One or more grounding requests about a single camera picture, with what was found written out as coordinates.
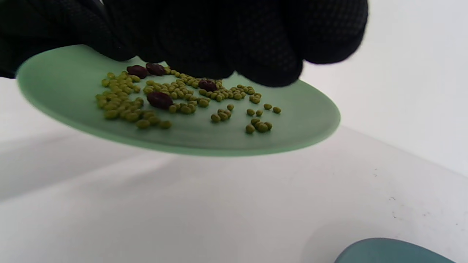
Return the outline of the person's left hand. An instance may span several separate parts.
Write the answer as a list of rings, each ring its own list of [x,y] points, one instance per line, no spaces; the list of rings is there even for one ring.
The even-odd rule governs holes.
[[[59,47],[86,45],[115,61],[134,57],[100,0],[2,0],[0,36],[1,77],[8,79],[29,58]]]

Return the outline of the person's right hand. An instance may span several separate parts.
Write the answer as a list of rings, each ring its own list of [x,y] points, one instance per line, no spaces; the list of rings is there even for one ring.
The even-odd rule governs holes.
[[[303,63],[334,64],[360,46],[367,0],[105,0],[116,32],[146,62],[194,77],[239,73],[267,87]]]

